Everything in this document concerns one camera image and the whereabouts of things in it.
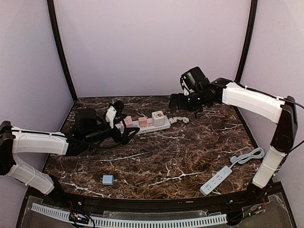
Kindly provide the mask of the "pink cube socket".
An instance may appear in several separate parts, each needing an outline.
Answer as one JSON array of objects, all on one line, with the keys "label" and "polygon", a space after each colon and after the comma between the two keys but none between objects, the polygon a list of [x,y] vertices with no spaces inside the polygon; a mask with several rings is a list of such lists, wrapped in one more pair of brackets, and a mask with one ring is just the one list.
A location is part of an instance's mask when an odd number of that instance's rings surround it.
[{"label": "pink cube socket", "polygon": [[133,121],[131,116],[126,116],[123,121],[120,122],[122,130],[124,129],[124,126],[127,128],[133,127]]}]

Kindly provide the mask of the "pink usb charger plug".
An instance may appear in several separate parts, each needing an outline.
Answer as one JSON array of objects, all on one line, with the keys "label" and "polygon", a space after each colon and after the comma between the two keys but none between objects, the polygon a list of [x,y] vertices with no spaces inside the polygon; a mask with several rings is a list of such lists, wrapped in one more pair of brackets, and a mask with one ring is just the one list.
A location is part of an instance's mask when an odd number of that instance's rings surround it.
[{"label": "pink usb charger plug", "polygon": [[141,128],[147,127],[147,117],[140,117],[138,123]]}]

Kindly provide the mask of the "white multicolour power strip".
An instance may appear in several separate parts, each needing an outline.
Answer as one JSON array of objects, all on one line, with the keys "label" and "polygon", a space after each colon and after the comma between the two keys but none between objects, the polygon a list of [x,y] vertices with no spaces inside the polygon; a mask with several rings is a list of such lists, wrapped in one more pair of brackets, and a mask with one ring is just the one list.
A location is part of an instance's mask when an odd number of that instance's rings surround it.
[{"label": "white multicolour power strip", "polygon": [[147,126],[146,127],[141,127],[139,125],[139,121],[133,121],[133,127],[138,127],[140,128],[139,132],[137,134],[144,134],[144,133],[152,133],[152,132],[156,132],[156,131],[161,131],[161,130],[166,130],[169,129],[171,127],[171,124],[169,123],[169,120],[167,118],[167,116],[164,116],[164,125],[161,126],[154,126],[152,119],[148,118],[147,119]]}]

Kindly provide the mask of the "white cube socket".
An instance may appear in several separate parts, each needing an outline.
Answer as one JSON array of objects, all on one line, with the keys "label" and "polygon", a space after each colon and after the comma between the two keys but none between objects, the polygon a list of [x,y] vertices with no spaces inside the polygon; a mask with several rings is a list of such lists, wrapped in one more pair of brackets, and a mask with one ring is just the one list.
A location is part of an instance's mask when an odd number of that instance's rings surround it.
[{"label": "white cube socket", "polygon": [[162,111],[152,112],[153,126],[163,126],[165,124],[165,115]]}]

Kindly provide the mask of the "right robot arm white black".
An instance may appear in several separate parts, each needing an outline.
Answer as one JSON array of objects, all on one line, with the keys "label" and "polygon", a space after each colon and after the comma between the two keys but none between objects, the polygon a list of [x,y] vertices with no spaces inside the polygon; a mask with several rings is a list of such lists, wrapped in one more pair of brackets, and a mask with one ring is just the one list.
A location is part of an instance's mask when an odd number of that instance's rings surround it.
[{"label": "right robot arm white black", "polygon": [[263,189],[296,147],[294,141],[298,128],[294,98],[269,95],[248,88],[237,81],[218,78],[214,81],[196,66],[180,77],[183,93],[171,94],[169,108],[200,112],[205,106],[225,104],[256,113],[276,124],[276,130],[252,184]]}]

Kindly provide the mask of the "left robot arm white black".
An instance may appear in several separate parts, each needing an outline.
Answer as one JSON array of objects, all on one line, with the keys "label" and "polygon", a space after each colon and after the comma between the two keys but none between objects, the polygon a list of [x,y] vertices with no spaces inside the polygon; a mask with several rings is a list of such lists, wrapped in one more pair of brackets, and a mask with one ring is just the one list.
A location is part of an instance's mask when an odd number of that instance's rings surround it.
[{"label": "left robot arm white black", "polygon": [[13,127],[9,121],[0,125],[0,174],[12,177],[45,195],[62,193],[55,177],[44,174],[25,163],[19,153],[48,153],[78,156],[89,148],[98,148],[98,142],[112,138],[115,145],[126,145],[138,132],[138,127],[127,126],[121,108],[109,106],[104,117],[96,110],[86,108],[75,115],[70,134],[29,131]]}]

